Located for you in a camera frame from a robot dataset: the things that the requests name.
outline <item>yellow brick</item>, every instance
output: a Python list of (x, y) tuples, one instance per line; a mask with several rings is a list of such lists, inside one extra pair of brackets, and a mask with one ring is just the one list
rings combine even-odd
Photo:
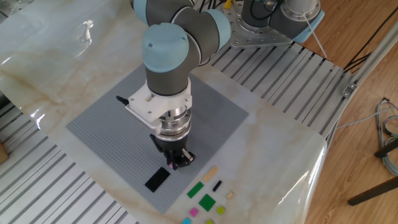
[(234, 193), (233, 193), (233, 192), (230, 192), (226, 198), (231, 199), (231, 197), (232, 197), (233, 195), (234, 195)]
[(232, 2), (231, 2), (232, 0), (227, 0), (225, 3), (224, 3), (224, 9), (231, 9), (231, 6), (232, 6)]
[(213, 166), (209, 172), (203, 177), (203, 180), (206, 182), (209, 182), (209, 180), (217, 173), (218, 168), (217, 166)]

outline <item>metal mounting plate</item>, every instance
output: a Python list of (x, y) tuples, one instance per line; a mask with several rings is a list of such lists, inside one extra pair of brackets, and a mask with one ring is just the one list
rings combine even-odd
[(259, 47), (276, 47), (290, 45), (290, 40), (285, 35), (270, 27), (251, 27), (242, 19), (241, 2), (234, 2), (231, 9), (223, 9), (224, 14), (231, 24), (231, 38), (229, 40), (234, 49), (249, 49)]

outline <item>lego brick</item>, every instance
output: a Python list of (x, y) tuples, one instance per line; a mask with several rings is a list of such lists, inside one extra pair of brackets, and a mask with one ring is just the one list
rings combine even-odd
[(196, 208), (193, 208), (193, 209), (191, 209), (189, 214), (191, 214), (192, 217), (195, 217), (196, 215), (198, 215), (198, 210)]
[(218, 189), (218, 187), (221, 185), (222, 181), (218, 181), (217, 184), (213, 187), (213, 192), (216, 192), (216, 190)]
[(145, 183), (145, 186), (151, 191), (155, 192), (163, 182), (169, 177), (170, 173), (161, 167), (156, 173)]
[(231, 197), (232, 197), (233, 195), (234, 195), (234, 193), (233, 193), (233, 192), (230, 192), (226, 198), (231, 199)]
[(213, 207), (216, 203), (214, 199), (212, 199), (208, 194), (206, 194), (199, 202), (199, 205), (202, 206), (207, 212)]
[(181, 224), (191, 224), (191, 219), (185, 218), (184, 221), (181, 222)]
[(217, 173), (218, 168), (217, 166), (213, 166), (209, 172), (203, 177), (203, 180), (206, 182), (209, 182), (209, 180)]
[(188, 197), (192, 198), (193, 196), (195, 196), (199, 190), (203, 187), (203, 183), (199, 182), (197, 183), (188, 193)]
[(217, 208), (217, 213), (218, 213), (219, 215), (224, 214), (224, 212), (225, 212), (225, 208), (224, 208), (224, 207), (220, 206), (220, 207)]

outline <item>pink brick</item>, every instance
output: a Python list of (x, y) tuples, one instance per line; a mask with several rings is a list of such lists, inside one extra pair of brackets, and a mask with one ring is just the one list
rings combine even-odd
[(191, 210), (191, 212), (189, 212), (189, 214), (191, 214), (192, 217), (195, 217), (196, 215), (198, 215), (198, 210), (195, 209), (195, 208), (193, 208), (193, 209)]

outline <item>marble surface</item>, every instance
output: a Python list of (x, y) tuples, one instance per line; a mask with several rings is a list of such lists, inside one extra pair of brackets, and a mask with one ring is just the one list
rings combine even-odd
[[(249, 116), (165, 215), (67, 131), (142, 64), (146, 29), (128, 1), (36, 0), (0, 25), (0, 90), (141, 224), (181, 223), (192, 207), (199, 209), (193, 223), (304, 223), (325, 140), (211, 66), (192, 73)], [(212, 166), (216, 176), (189, 199), (186, 193)], [(218, 180), (221, 187), (210, 193)], [(226, 208), (222, 216), (198, 205), (205, 193)]]

